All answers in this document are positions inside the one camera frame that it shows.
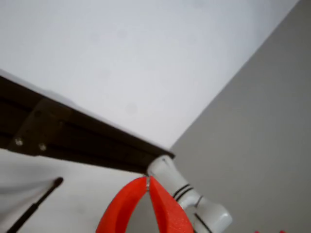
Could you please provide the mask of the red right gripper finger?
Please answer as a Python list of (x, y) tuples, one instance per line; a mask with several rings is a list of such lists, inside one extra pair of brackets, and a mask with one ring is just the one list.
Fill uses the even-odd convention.
[(194, 232), (185, 211), (152, 176), (150, 177), (149, 195), (160, 233)]

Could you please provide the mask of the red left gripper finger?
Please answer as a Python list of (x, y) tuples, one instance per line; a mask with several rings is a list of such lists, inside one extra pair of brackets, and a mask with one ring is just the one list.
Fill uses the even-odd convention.
[(140, 199), (147, 192), (147, 178), (139, 177), (124, 186), (105, 210), (96, 233), (125, 233)]

